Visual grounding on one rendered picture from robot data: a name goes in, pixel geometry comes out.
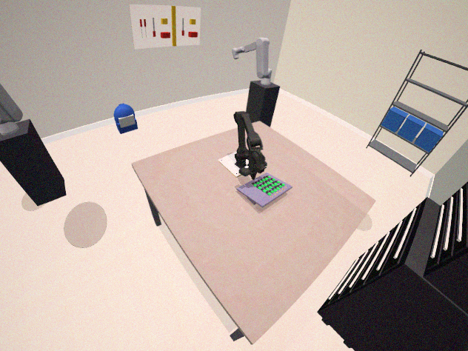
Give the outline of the lavender switch panel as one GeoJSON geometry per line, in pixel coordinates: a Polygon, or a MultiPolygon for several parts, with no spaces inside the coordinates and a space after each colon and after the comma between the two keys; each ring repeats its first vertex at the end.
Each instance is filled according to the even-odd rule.
{"type": "Polygon", "coordinates": [[[254,205],[265,207],[293,187],[269,173],[260,175],[252,181],[236,188],[254,205]]]}

